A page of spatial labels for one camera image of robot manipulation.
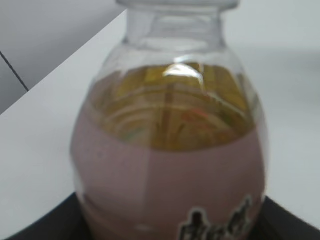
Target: bottle label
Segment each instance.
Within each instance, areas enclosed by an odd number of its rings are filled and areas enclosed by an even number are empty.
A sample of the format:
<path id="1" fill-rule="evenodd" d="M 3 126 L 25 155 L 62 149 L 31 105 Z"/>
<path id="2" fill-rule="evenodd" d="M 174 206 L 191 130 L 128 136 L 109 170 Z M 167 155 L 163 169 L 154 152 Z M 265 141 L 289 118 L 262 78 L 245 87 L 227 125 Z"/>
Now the bottle label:
<path id="1" fill-rule="evenodd" d="M 181 224 L 178 240 L 237 239 L 250 229 L 252 221 L 248 212 L 251 206 L 252 197 L 248 195 L 225 224 L 209 222 L 206 210 L 195 207 L 189 212 L 188 221 Z"/>

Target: gray wall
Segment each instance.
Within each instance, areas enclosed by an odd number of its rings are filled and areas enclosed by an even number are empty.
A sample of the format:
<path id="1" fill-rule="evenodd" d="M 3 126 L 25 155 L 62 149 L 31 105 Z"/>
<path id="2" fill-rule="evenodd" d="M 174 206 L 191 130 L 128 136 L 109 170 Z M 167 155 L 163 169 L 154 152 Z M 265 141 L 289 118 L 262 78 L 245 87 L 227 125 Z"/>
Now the gray wall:
<path id="1" fill-rule="evenodd" d="M 0 0 L 0 51 L 32 88 L 121 11 L 114 0 Z"/>

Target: black tray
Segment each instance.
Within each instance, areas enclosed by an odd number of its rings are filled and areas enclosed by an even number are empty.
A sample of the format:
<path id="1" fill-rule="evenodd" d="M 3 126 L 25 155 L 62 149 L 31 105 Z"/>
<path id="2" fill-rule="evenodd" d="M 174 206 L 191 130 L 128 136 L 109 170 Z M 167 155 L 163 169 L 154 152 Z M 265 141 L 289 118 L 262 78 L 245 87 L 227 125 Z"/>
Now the black tray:
<path id="1" fill-rule="evenodd" d="M 7 240 L 93 239 L 73 194 L 47 216 Z M 249 240 L 320 240 L 320 231 L 267 198 Z"/>

